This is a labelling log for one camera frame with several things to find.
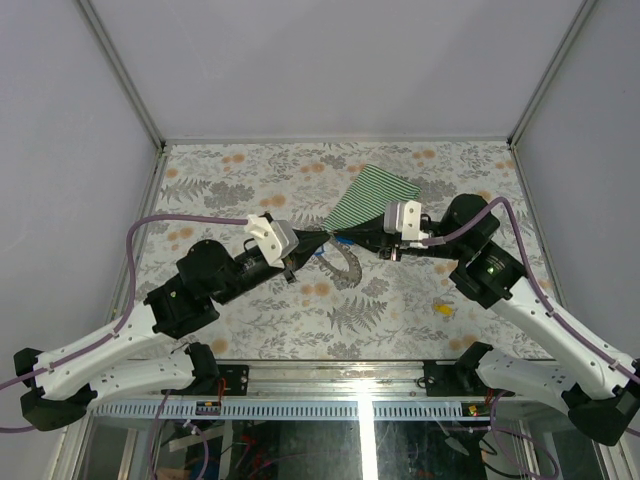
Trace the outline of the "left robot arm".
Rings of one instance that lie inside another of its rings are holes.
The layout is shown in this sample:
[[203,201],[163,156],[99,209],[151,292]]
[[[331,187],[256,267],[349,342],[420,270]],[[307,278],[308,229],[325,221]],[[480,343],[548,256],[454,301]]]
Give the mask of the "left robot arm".
[[30,428],[46,432],[137,394],[222,395],[223,377],[203,343],[163,358],[135,356],[212,324],[219,317],[217,305],[276,276],[294,282],[296,271],[328,239],[325,232],[292,230],[278,246],[265,233],[236,257],[217,241],[197,242],[177,262],[176,275],[127,307],[121,318],[58,350],[25,348],[15,354],[16,374],[28,389],[20,398],[23,418]]

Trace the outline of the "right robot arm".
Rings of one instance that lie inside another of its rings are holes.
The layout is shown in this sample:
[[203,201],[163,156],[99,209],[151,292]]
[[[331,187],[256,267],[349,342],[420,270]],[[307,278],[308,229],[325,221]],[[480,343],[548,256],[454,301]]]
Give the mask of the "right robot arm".
[[432,221],[415,201],[392,202],[384,214],[337,231],[378,254],[449,259],[458,291],[521,329],[555,360],[552,367],[476,342],[458,359],[456,382],[467,394],[506,390],[566,415],[591,440],[615,445],[639,411],[639,362],[612,347],[544,293],[528,256],[511,255],[492,237],[500,226],[491,210],[505,204],[476,194],[456,196]]

